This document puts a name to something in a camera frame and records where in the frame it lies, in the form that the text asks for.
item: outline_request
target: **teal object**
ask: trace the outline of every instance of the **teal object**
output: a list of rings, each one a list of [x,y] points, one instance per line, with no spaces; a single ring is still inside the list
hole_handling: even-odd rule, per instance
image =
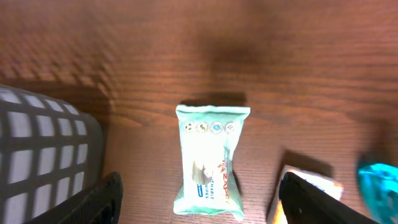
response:
[[[398,220],[398,168],[373,164],[358,171],[359,188],[375,221],[395,224]]]
[[[183,186],[174,201],[177,215],[231,212],[244,218],[243,203],[233,175],[233,154],[250,108],[178,105]],[[192,179],[193,161],[203,161],[211,182]]]

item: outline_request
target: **light green packet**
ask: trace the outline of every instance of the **light green packet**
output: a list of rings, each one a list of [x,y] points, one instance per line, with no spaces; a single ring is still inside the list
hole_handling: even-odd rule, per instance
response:
[[[243,203],[233,175],[232,158],[250,108],[185,106],[176,109],[182,149],[183,186],[174,201],[177,215],[216,215],[231,212],[243,220]],[[200,185],[192,179],[194,159],[211,167],[212,180]]]

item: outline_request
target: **wood grain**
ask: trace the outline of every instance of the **wood grain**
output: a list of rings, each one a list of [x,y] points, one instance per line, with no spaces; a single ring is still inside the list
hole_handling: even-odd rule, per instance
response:
[[[234,223],[172,212],[181,101],[251,107],[234,157],[243,223],[265,222],[289,153],[329,164],[365,215],[360,156],[398,160],[396,1],[2,0],[0,30],[1,83],[103,123],[120,223]]]

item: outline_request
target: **circular icon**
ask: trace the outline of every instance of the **circular icon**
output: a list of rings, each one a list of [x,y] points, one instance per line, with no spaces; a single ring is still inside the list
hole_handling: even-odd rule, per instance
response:
[[[227,134],[231,134],[232,132],[234,132],[234,123],[233,123],[233,121],[227,122],[225,124],[224,130],[225,130],[225,132]]]
[[[220,132],[223,131],[223,123],[219,121],[213,122],[213,124],[211,124],[210,126],[210,131],[213,134],[219,134]]]
[[[184,125],[184,131],[188,133],[192,132],[194,128],[195,128],[195,123],[193,121],[188,121]]]
[[[206,122],[200,122],[198,125],[197,125],[197,131],[198,132],[200,132],[200,133],[205,133],[205,132],[207,132],[207,130],[209,130],[209,125],[206,123]]]

